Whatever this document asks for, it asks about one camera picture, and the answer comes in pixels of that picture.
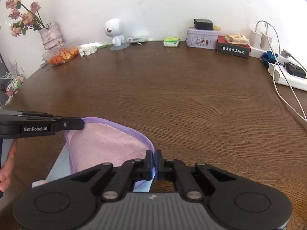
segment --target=wood grain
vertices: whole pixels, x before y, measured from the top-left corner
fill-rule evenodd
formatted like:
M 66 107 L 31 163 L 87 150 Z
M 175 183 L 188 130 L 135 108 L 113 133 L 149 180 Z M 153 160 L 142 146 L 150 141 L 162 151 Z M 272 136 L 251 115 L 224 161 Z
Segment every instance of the wood grain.
M 299 109 L 288 87 L 281 95 Z M 304 108 L 306 93 L 296 90 Z M 288 229 L 307 224 L 306 124 L 277 97 L 267 68 L 214 50 L 164 48 L 161 42 L 99 50 L 38 70 L 9 109 L 102 117 L 144 133 L 164 157 L 205 161 L 284 192 L 293 204 Z M 21 139 L 15 176 L 44 179 L 63 133 Z M 153 191 L 170 191 L 155 183 Z

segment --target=flower vase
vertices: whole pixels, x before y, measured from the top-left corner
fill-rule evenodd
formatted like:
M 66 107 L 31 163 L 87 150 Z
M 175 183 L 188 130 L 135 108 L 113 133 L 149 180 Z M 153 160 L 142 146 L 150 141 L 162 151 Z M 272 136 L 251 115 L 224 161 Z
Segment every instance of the flower vase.
M 39 30 L 39 33 L 46 50 L 64 42 L 63 35 L 57 23 L 47 24 Z

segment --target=pink flower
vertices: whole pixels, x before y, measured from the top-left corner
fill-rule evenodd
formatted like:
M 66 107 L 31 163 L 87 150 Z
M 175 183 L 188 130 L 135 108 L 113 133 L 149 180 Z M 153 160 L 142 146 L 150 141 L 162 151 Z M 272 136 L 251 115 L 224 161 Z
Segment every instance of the pink flower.
M 15 20 L 18 19 L 19 16 L 20 16 L 20 12 L 18 9 L 12 9 L 9 15 L 10 18 L 15 19 Z
M 25 26 L 33 25 L 34 15 L 31 12 L 23 13 L 21 17 Z
M 12 31 L 12 35 L 15 37 L 21 34 L 21 27 L 15 27 L 14 25 L 11 25 L 10 30 Z
M 21 2 L 21 0 L 7 0 L 5 5 L 7 8 L 14 9 L 17 7 L 17 2 Z
M 38 2 L 32 2 L 30 7 L 34 14 L 40 9 L 40 5 L 38 4 Z

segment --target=orange food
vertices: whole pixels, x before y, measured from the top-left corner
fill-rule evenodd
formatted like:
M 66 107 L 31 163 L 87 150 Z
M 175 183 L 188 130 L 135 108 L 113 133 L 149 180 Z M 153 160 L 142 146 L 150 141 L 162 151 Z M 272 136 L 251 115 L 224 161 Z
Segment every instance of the orange food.
M 61 49 L 58 50 L 58 54 L 56 56 L 53 56 L 48 60 L 48 63 L 51 65 L 63 64 L 78 54 L 79 50 L 77 47 L 73 47 L 71 49 Z

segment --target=finger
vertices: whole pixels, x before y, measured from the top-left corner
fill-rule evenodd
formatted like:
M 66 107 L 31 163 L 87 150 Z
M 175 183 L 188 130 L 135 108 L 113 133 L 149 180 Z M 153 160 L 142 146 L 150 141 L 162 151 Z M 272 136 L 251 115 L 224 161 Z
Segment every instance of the finger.
M 15 152 L 17 150 L 17 140 L 15 139 L 14 142 L 12 143 L 12 146 L 9 151 L 9 157 L 14 158 L 15 157 Z
M 11 184 L 12 184 L 12 179 L 9 177 L 5 179 L 3 182 L 0 182 L 0 190 L 2 192 L 5 192 L 5 190 L 7 190 Z
M 14 158 L 8 158 L 2 169 L 0 169 L 0 182 L 11 176 L 14 168 Z

